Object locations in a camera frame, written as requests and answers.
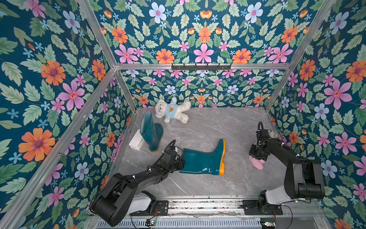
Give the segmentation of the pink microfiber cloth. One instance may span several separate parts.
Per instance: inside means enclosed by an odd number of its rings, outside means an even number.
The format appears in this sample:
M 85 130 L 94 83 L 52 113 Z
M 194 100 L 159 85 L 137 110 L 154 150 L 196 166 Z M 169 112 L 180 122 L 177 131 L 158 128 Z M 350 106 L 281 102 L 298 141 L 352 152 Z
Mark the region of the pink microfiber cloth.
M 249 161 L 256 169 L 258 169 L 258 170 L 264 169 L 264 165 L 263 165 L 265 163 L 264 160 L 262 160 L 262 159 L 258 160 L 252 156 L 249 156 Z

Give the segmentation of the teal rubber boot orange sole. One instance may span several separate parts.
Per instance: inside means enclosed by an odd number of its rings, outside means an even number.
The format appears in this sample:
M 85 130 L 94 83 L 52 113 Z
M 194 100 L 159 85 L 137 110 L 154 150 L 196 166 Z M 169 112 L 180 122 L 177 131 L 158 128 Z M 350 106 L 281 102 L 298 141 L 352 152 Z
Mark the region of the teal rubber boot orange sole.
M 152 153 L 158 151 L 163 132 L 162 125 L 154 122 L 151 111 L 145 112 L 140 126 L 140 134 Z

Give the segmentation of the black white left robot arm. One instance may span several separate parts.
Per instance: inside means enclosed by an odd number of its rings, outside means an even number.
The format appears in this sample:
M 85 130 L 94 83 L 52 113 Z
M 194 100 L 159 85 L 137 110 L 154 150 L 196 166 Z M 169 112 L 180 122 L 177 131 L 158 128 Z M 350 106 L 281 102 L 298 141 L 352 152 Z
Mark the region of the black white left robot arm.
M 154 164 L 140 173 L 114 174 L 91 201 L 90 211 L 112 227 L 136 212 L 156 214 L 156 197 L 145 188 L 161 183 L 169 174 L 184 168 L 183 155 L 177 150 L 175 146 L 167 147 Z

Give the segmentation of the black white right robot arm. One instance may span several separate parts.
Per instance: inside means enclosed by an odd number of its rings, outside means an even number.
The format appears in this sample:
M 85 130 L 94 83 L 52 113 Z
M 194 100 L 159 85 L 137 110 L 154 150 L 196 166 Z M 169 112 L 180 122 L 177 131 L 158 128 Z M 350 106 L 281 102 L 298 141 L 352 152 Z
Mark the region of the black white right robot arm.
M 325 186 L 321 163 L 295 152 L 269 129 L 256 130 L 256 143 L 249 151 L 249 161 L 259 170 L 269 156 L 275 156 L 286 166 L 284 184 L 278 188 L 264 190 L 258 198 L 258 207 L 279 206 L 296 200 L 311 203 L 325 197 Z

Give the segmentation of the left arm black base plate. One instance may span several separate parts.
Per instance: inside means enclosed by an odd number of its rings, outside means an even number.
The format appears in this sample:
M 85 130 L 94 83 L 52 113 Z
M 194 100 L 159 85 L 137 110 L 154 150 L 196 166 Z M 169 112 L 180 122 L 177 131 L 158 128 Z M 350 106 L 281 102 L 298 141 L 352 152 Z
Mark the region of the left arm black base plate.
M 154 203 L 151 203 L 147 210 L 137 211 L 131 213 L 132 216 L 167 216 L 169 209 L 169 201 L 167 200 L 158 200 Z

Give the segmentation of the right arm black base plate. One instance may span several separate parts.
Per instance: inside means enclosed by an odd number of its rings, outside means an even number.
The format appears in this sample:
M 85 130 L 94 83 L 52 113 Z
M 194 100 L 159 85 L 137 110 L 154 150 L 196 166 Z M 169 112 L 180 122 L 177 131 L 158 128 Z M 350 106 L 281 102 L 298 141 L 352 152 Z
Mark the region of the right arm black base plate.
M 283 215 L 280 205 L 271 205 L 266 202 L 263 204 L 258 200 L 243 200 L 241 208 L 244 209 L 245 215 Z

